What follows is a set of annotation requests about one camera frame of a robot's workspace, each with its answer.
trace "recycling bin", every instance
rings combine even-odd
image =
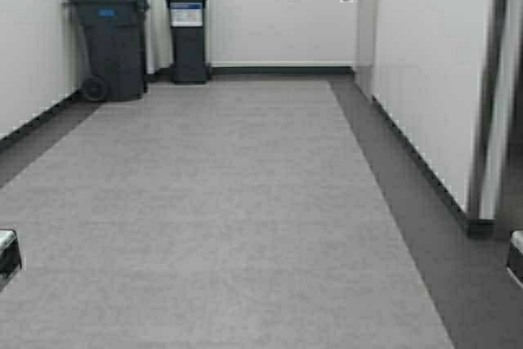
[[[206,59],[207,0],[166,0],[172,34],[171,80],[204,84],[210,78]]]
[[[89,101],[139,100],[147,92],[145,18],[148,0],[69,0],[85,33]]]

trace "black object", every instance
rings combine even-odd
[[[172,33],[171,80],[174,83],[206,83],[210,77],[205,54],[207,0],[166,1]]]
[[[109,86],[98,77],[89,77],[82,83],[83,98],[88,101],[100,102],[109,98]]]
[[[89,101],[130,101],[147,92],[147,0],[69,0],[85,32],[92,75],[82,86]]]
[[[16,232],[0,230],[0,280],[8,280],[19,268],[22,268],[22,257]]]
[[[515,232],[508,251],[507,268],[523,285],[523,232]]]

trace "sticker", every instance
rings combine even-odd
[[[202,3],[171,3],[171,22],[174,27],[202,27]]]
[[[101,8],[100,10],[98,10],[98,15],[99,16],[116,16],[116,11],[107,9],[107,8]]]

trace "dark gray floor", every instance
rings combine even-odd
[[[521,348],[523,291],[505,270],[507,242],[467,239],[377,109],[354,84],[332,86],[455,347]]]
[[[56,115],[47,116],[48,120],[35,121],[34,129],[27,135],[0,144],[0,188],[100,107],[100,104],[77,100],[62,105],[63,108],[56,109]]]

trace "trash can wheel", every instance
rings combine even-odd
[[[82,95],[87,101],[107,101],[109,97],[109,86],[99,77],[89,77],[82,84]]]

